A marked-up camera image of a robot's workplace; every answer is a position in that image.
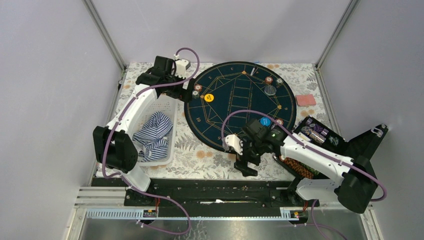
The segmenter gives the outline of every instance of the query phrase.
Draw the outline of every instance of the patterned table surface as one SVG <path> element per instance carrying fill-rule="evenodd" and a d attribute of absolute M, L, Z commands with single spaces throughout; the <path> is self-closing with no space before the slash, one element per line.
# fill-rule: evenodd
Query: patterned table surface
<path fill-rule="evenodd" d="M 329 126 L 329 119 L 324 108 L 321 92 L 318 88 L 313 65 L 310 63 L 259 63 L 280 75 L 290 86 L 294 95 L 313 94 L 316 105 L 301 107 L 297 106 L 296 123 L 308 115 L 314 116 L 325 125 Z M 199 71 L 213 66 L 213 63 L 201 63 Z M 118 98 L 115 115 L 124 107 L 127 99 L 133 92 L 138 76 L 152 67 L 153 63 L 131 63 L 128 67 L 122 91 Z M 187 76 L 196 69 L 196 63 L 192 63 Z M 167 165 L 142 167 L 144 172 L 151 178 L 168 179 L 228 179 L 228 180 L 268 180 L 268 181 L 291 181 L 293 175 L 276 163 L 271 154 L 261 157 L 261 164 L 249 166 L 258 171 L 257 176 L 243 177 L 233 168 L 236 156 L 217 151 L 206 146 L 198 140 L 190 130 L 184 116 L 184 103 L 178 101 L 178 113 L 176 124 L 176 140 L 173 160 Z M 97 177 L 102 177 L 100 168 L 96 172 Z"/>

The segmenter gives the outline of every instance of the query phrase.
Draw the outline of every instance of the striped cloth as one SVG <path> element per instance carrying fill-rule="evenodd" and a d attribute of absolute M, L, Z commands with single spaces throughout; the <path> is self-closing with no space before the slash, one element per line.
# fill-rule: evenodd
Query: striped cloth
<path fill-rule="evenodd" d="M 158 111 L 153 113 L 140 131 L 134 133 L 132 140 L 142 145 L 138 153 L 141 162 L 151 162 L 164 159 L 168 154 L 168 139 L 166 135 L 172 130 L 171 119 Z"/>

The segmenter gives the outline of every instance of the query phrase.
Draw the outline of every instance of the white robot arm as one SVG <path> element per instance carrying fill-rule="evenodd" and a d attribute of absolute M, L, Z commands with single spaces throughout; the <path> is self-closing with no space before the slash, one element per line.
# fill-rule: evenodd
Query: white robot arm
<path fill-rule="evenodd" d="M 183 81 L 186 79 L 186 70 L 190 64 L 189 60 L 180 59 L 178 55 L 174 55 L 174 59 L 156 57 L 154 66 L 147 73 L 142 73 L 138 77 L 134 91 L 124 108 L 106 127 L 98 126 L 93 132 L 96 159 L 102 163 L 107 137 L 117 124 L 109 144 L 106 166 L 125 176 L 134 187 L 141 191 L 146 191 L 150 185 L 150 178 L 139 166 L 138 152 L 132 141 L 134 133 L 139 130 L 141 118 L 160 94 L 166 94 L 185 102 L 191 100 L 194 81 L 187 81 L 176 86 L 148 89 L 142 94 L 140 92 L 153 85 Z"/>
<path fill-rule="evenodd" d="M 305 118 L 300 125 L 304 126 L 307 119 L 324 126 L 311 116 Z M 297 177 L 292 182 L 290 189 L 303 200 L 340 202 L 355 213 L 365 211 L 377 189 L 377 184 L 349 166 L 355 166 L 376 177 L 370 159 L 388 131 L 384 124 L 364 132 L 349 142 L 343 140 L 336 150 L 338 153 L 324 149 L 308 138 L 305 139 L 300 131 L 289 136 L 278 126 L 262 126 L 257 119 L 252 119 L 242 129 L 247 137 L 240 139 L 234 134 L 228 135 L 225 137 L 225 143 L 236 152 L 234 167 L 244 176 L 258 174 L 248 167 L 248 163 L 259 165 L 262 154 L 274 154 L 274 159 L 281 165 L 283 161 L 280 157 L 284 156 L 320 172 L 320 177 L 312 179 Z M 342 139 L 331 130 L 330 134 Z M 326 156 L 337 159 L 337 162 L 329 160 Z"/>

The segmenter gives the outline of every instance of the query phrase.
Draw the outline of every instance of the circular game board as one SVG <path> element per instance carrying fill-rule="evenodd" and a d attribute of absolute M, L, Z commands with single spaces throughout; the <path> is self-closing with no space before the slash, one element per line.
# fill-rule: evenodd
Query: circular game board
<path fill-rule="evenodd" d="M 225 62 L 206 69 L 196 78 L 192 101 L 184 105 L 185 118 L 196 137 L 222 152 L 221 126 L 237 110 L 265 113 L 289 130 L 296 121 L 295 96 L 286 81 L 268 68 L 250 62 Z M 262 116 L 232 116 L 224 129 L 225 135 L 243 137 L 242 127 L 253 118 L 260 120 Z"/>

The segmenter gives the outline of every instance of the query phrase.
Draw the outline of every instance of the red card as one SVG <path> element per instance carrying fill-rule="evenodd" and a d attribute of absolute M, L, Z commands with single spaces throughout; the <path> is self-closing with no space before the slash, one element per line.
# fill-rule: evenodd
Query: red card
<path fill-rule="evenodd" d="M 299 105 L 301 107 L 317 105 L 317 102 L 315 101 L 314 95 L 312 95 L 312 94 L 296 95 L 296 102 L 297 102 L 297 105 Z"/>

